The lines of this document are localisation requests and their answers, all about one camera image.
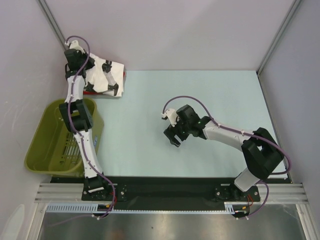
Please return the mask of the white t shirt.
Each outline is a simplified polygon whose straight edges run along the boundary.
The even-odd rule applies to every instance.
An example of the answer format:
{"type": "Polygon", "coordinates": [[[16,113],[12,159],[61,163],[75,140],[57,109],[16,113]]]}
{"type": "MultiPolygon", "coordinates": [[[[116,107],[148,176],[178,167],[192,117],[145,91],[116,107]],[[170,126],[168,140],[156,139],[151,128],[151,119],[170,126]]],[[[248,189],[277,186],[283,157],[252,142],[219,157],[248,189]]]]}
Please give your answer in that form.
{"type": "Polygon", "coordinates": [[[113,86],[117,80],[122,79],[123,72],[126,71],[124,64],[100,58],[93,53],[90,56],[95,60],[95,67],[87,71],[89,76],[86,79],[92,77],[93,89],[96,92],[105,92],[108,90],[108,85],[113,86]]]}

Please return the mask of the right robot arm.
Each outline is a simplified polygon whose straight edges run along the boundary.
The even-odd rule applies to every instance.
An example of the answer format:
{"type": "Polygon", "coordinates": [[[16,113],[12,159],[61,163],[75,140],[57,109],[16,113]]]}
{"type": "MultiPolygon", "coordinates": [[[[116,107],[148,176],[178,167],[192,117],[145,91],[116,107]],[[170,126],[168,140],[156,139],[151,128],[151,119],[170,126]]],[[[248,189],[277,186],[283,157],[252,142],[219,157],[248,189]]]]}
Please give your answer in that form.
{"type": "Polygon", "coordinates": [[[170,125],[164,130],[169,142],[179,147],[190,135],[233,147],[243,153],[246,168],[231,184],[230,194],[242,201],[249,189],[259,181],[266,180],[285,158],[273,137],[265,128],[252,132],[231,129],[213,120],[210,116],[200,118],[188,104],[178,110],[169,108],[161,113],[170,125]]]}

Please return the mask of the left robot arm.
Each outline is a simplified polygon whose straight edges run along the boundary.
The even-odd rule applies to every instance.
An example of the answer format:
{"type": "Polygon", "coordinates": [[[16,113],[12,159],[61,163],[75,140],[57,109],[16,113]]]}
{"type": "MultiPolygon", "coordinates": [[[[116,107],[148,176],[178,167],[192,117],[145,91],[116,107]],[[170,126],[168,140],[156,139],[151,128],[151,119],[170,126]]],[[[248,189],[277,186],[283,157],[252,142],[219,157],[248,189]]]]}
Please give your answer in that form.
{"type": "Polygon", "coordinates": [[[89,46],[85,50],[78,40],[70,41],[71,38],[72,36],[65,41],[67,50],[64,51],[68,90],[64,103],[59,105],[59,111],[67,130],[73,134],[79,147],[84,167],[83,191],[87,195],[105,200],[110,196],[111,184],[97,158],[92,131],[94,121],[83,97],[87,71],[94,68],[95,60],[91,58],[89,46]]]}

